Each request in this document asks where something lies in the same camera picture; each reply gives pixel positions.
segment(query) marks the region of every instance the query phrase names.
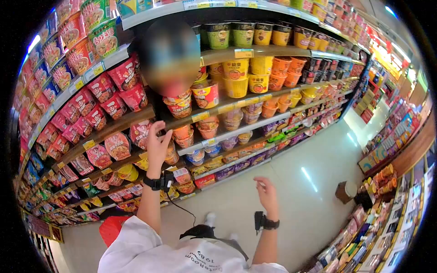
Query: blue noodle cup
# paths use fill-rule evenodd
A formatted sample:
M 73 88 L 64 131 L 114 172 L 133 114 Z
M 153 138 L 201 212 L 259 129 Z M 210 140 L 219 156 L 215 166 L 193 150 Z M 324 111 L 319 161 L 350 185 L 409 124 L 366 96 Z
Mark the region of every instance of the blue noodle cup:
M 64 91 L 68 88 L 75 74 L 70 69 L 65 55 L 61 56 L 60 60 L 52 67 L 50 74 L 53 80 L 58 85 L 60 90 Z

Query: person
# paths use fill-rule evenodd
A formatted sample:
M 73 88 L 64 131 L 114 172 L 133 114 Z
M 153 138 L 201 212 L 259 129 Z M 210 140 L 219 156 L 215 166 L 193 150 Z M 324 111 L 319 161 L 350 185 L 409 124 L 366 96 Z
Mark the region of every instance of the person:
M 159 179 L 172 130 L 157 137 L 165 128 L 163 121 L 155 122 L 149 131 L 147 177 Z M 255 177 L 260 202 L 268 220 L 278 222 L 276 189 L 268 178 Z M 214 236 L 214 214 L 209 213 L 205 225 L 197 225 L 180 236 L 175 248 L 163 245 L 161 231 L 160 192 L 144 185 L 136 216 L 126 220 L 120 234 L 105 251 L 99 262 L 99 273 L 115 272 L 257 272 L 284 273 L 277 264 L 277 230 L 262 231 L 252 266 L 235 240 Z

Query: yellow noodle cup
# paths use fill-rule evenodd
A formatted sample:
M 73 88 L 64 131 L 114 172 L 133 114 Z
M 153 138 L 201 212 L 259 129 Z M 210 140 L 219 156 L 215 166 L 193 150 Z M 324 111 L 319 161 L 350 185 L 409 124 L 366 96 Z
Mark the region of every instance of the yellow noodle cup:
M 239 99 L 247 95 L 249 78 L 224 79 L 228 97 Z

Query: shoe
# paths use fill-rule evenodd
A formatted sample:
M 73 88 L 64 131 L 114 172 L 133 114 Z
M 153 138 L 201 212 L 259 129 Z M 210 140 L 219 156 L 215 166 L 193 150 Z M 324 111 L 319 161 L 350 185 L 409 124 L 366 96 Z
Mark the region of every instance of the shoe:
M 208 212 L 208 214 L 206 214 L 205 222 L 203 224 L 213 228 L 215 223 L 215 217 L 216 215 L 214 212 Z

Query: tiled floor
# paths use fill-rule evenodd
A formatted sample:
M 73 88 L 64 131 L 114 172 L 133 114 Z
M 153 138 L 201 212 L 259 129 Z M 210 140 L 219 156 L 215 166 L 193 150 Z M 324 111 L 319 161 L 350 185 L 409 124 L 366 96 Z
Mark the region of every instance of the tiled floor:
M 382 115 L 380 120 L 384 116 L 382 111 L 377 111 L 372 123 L 376 116 Z M 290 272 L 297 271 L 338 234 L 354 207 L 353 202 L 343 205 L 334 192 L 339 182 L 362 181 L 357 161 L 361 157 L 362 143 L 367 142 L 364 142 L 365 134 L 371 134 L 375 128 L 354 124 L 359 120 L 351 114 L 356 115 L 351 109 L 345 120 L 270 163 L 181 201 L 179 205 L 197 216 L 196 223 L 201 223 L 207 212 L 216 212 L 216 236 L 237 233 L 240 245 L 252 257 L 258 242 L 253 214 L 263 209 L 252 179 L 254 176 L 270 178 L 277 187 L 281 208 L 278 262 Z M 164 207 L 161 213 L 163 241 L 176 245 L 179 234 L 192 226 L 193 218 L 172 205 Z M 106 249 L 99 226 L 100 223 L 92 223 L 64 228 L 65 244 L 52 242 L 58 268 L 63 268 L 61 273 L 97 271 Z

